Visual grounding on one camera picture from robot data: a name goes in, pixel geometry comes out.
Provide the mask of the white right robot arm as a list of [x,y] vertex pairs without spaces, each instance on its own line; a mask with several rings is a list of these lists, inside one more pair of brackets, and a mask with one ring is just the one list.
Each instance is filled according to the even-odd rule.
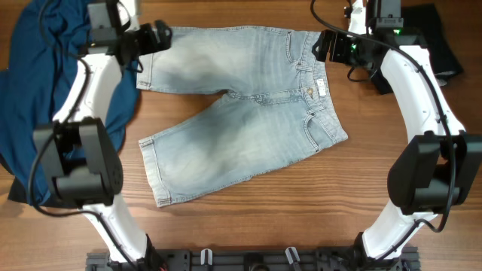
[[466,132],[433,74],[423,35],[404,26],[398,1],[351,1],[348,29],[326,23],[312,52],[318,61],[365,69],[390,89],[407,146],[387,176],[389,201],[358,235],[353,263],[382,268],[399,259],[421,227],[444,230],[450,210],[465,202],[481,163],[481,137]]

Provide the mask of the light blue denim shorts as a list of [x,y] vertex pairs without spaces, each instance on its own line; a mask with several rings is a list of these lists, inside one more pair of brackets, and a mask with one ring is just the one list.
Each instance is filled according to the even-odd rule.
[[347,139],[313,55],[318,32],[263,26],[176,27],[141,57],[137,86],[218,94],[186,121],[139,141],[159,207],[187,202],[304,160]]

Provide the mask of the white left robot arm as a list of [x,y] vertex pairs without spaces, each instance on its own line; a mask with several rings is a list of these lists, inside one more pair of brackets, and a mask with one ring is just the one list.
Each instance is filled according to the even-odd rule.
[[94,1],[87,12],[90,31],[74,55],[75,82],[51,123],[34,131],[32,169],[42,170],[50,193],[96,228],[108,246],[105,267],[165,270],[122,197],[123,169],[105,120],[124,73],[142,72],[140,56],[167,50],[172,30],[160,20],[140,24],[138,1]]

